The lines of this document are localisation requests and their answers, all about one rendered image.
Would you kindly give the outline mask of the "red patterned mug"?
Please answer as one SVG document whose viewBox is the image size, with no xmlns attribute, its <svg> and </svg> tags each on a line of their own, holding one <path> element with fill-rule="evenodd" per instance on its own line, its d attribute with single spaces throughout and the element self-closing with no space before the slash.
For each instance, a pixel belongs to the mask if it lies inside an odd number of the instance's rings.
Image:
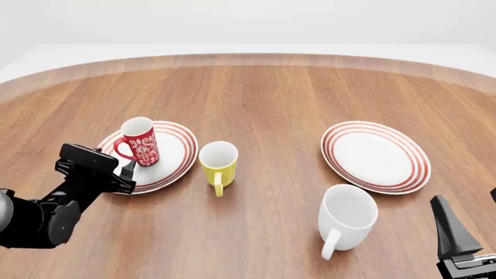
<svg viewBox="0 0 496 279">
<path fill-rule="evenodd" d="M 136 117 L 121 126 L 122 137 L 113 143 L 114 151 L 127 160 L 136 161 L 141 167 L 151 167 L 160 159 L 153 123 L 147 117 Z M 125 143 L 133 155 L 119 151 L 119 145 Z"/>
</svg>

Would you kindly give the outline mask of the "yellow mug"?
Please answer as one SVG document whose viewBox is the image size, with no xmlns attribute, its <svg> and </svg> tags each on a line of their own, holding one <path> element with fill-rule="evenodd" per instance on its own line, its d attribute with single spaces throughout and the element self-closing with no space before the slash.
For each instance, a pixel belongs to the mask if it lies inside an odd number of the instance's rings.
<svg viewBox="0 0 496 279">
<path fill-rule="evenodd" d="M 222 197 L 224 188 L 233 183 L 238 155 L 237 148 L 226 141 L 208 143 L 200 150 L 199 162 L 216 197 Z"/>
</svg>

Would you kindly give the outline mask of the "white mug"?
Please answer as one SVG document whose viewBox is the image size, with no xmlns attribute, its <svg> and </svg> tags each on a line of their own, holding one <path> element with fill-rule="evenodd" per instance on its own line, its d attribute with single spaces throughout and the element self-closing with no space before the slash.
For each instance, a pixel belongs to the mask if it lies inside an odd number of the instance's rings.
<svg viewBox="0 0 496 279">
<path fill-rule="evenodd" d="M 325 192 L 319 209 L 322 258 L 329 260 L 335 250 L 359 246 L 377 218 L 377 204 L 365 190 L 348 184 L 333 185 Z"/>
</svg>

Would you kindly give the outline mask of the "white plate with red rings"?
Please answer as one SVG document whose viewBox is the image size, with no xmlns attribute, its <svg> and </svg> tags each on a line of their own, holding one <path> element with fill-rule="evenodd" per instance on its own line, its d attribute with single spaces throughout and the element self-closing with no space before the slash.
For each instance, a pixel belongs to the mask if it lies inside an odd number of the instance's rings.
<svg viewBox="0 0 496 279">
<path fill-rule="evenodd" d="M 339 176 L 372 192 L 410 194 L 431 177 L 424 150 L 405 134 L 379 123 L 340 122 L 324 132 L 320 146 Z"/>
<path fill-rule="evenodd" d="M 156 191 L 174 183 L 187 173 L 198 155 L 198 141 L 190 129 L 175 122 L 152 120 L 152 123 L 160 159 L 151 167 L 141 167 L 136 163 L 133 174 L 133 181 L 136 182 L 134 195 Z M 98 145 L 103 153 L 119 160 L 119 165 L 114 170 L 115 174 L 120 174 L 122 167 L 131 161 L 120 157 L 114 151 L 113 143 L 121 137 L 120 129 Z M 119 151 L 125 155 L 133 155 L 125 143 L 119 145 Z"/>
</svg>

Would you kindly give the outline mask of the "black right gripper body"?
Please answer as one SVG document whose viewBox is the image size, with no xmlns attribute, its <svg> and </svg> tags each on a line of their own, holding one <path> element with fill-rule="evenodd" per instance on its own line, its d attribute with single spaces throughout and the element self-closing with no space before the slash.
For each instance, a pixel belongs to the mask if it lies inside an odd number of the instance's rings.
<svg viewBox="0 0 496 279">
<path fill-rule="evenodd" d="M 496 253 L 453 257 L 436 266 L 443 279 L 496 279 Z"/>
</svg>

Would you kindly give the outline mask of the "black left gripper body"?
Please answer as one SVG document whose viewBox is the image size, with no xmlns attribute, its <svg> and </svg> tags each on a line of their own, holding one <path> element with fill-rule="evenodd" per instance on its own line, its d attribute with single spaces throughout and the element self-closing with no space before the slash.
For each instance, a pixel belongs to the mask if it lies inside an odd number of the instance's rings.
<svg viewBox="0 0 496 279">
<path fill-rule="evenodd" d="M 119 161 L 94 160 L 91 164 L 59 159 L 55 163 L 55 171 L 65 176 L 64 180 L 73 189 L 93 188 L 100 192 L 120 193 L 131 195 L 136 187 L 136 182 L 127 176 L 117 175 L 114 170 Z"/>
</svg>

